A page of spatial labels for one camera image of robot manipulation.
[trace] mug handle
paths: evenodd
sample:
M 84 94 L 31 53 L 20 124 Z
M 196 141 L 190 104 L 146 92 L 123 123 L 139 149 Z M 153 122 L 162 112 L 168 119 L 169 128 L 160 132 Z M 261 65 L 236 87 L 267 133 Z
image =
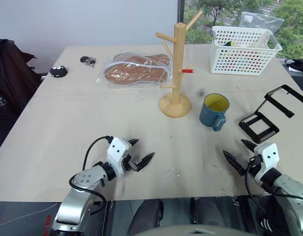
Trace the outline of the mug handle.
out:
M 226 123 L 226 117 L 223 113 L 218 114 L 218 116 L 215 118 L 214 124 L 212 125 L 212 128 L 214 131 L 221 130 L 222 126 Z

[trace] white wall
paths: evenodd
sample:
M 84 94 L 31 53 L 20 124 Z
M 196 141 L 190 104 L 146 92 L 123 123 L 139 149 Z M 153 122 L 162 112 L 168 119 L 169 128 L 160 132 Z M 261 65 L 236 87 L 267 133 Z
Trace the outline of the white wall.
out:
M 178 0 L 0 0 L 0 38 L 47 72 L 67 46 L 160 44 L 173 36 Z

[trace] black frame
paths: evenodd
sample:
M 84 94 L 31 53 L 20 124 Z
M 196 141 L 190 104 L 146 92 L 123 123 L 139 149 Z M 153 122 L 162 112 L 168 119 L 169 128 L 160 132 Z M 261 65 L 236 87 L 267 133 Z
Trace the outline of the black frame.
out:
M 276 127 L 269 119 L 267 119 L 265 117 L 265 115 L 263 115 L 261 112 L 259 112 L 261 107 L 267 101 L 269 101 L 272 105 L 274 105 L 280 111 L 282 111 L 288 118 L 291 118 L 294 115 L 294 113 L 292 111 L 288 110 L 283 105 L 281 105 L 279 102 L 277 102 L 274 98 L 272 98 L 272 95 L 280 89 L 286 90 L 287 94 L 290 93 L 291 95 L 293 95 L 295 98 L 297 98 L 298 100 L 300 100 L 303 103 L 303 96 L 300 95 L 299 93 L 297 93 L 295 90 L 293 90 L 288 85 L 282 85 L 282 86 L 268 92 L 264 96 L 265 101 L 256 109 L 256 111 L 253 114 L 249 115 L 248 117 L 243 118 L 239 123 L 239 126 L 252 138 L 252 140 L 254 142 L 256 142 L 258 144 L 260 144 L 261 142 L 265 141 L 266 139 L 270 138 L 271 136 L 273 136 L 279 132 L 279 128 Z M 245 122 L 247 119 L 250 119 L 252 116 L 256 116 L 256 117 Z M 250 126 L 252 124 L 258 122 L 259 120 L 262 120 L 265 124 L 267 124 L 269 126 L 269 128 L 264 130 L 262 133 L 257 134 L 250 128 Z
M 178 0 L 177 23 L 179 23 L 179 22 L 182 22 L 182 23 L 183 23 L 183 17 L 184 17 L 184 3 L 185 3 L 185 0 Z

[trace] black phone holder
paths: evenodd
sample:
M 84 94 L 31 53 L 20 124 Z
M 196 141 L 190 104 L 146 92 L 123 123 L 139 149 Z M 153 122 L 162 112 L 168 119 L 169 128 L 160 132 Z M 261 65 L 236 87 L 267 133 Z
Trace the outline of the black phone holder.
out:
M 293 90 L 291 87 L 289 87 L 287 85 L 282 85 L 282 86 L 268 92 L 264 96 L 265 101 L 258 107 L 258 109 L 256 109 L 256 111 L 252 115 L 242 119 L 239 123 L 239 126 L 252 138 L 252 140 L 254 142 L 256 142 L 258 144 L 279 132 L 279 128 L 276 125 L 274 125 L 269 119 L 267 119 L 261 112 L 259 112 L 261 107 L 267 101 L 269 101 L 275 107 L 280 109 L 288 118 L 291 118 L 294 115 L 294 113 L 292 111 L 288 110 L 286 107 L 284 107 L 279 102 L 277 102 L 274 98 L 272 98 L 272 95 L 280 89 L 286 90 L 287 94 L 290 93 L 291 95 L 293 95 L 295 98 L 297 98 L 298 100 L 300 100 L 303 103 L 303 96 L 301 96 L 299 93 L 297 93 L 295 90 Z M 267 130 L 264 130 L 263 132 L 257 134 L 250 128 L 250 126 L 252 124 L 258 122 L 259 120 L 262 120 L 265 124 L 267 124 L 269 126 L 269 128 Z

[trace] tree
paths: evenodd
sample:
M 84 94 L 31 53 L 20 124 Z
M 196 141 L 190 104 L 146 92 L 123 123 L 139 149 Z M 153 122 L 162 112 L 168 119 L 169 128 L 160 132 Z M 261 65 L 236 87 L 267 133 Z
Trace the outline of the tree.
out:
M 187 24 L 196 15 L 198 9 L 193 6 L 190 7 L 187 3 L 184 6 L 184 23 Z M 201 16 L 192 27 L 186 32 L 187 44 L 205 44 L 212 41 L 212 36 L 206 32 L 206 24 L 208 23 L 208 17 Z
M 213 26 L 216 20 L 232 9 L 231 0 L 199 0 L 197 7 L 203 9 L 205 14 L 213 17 Z
M 303 0 L 285 0 L 274 16 L 285 20 L 275 34 L 283 48 L 277 57 L 303 59 Z

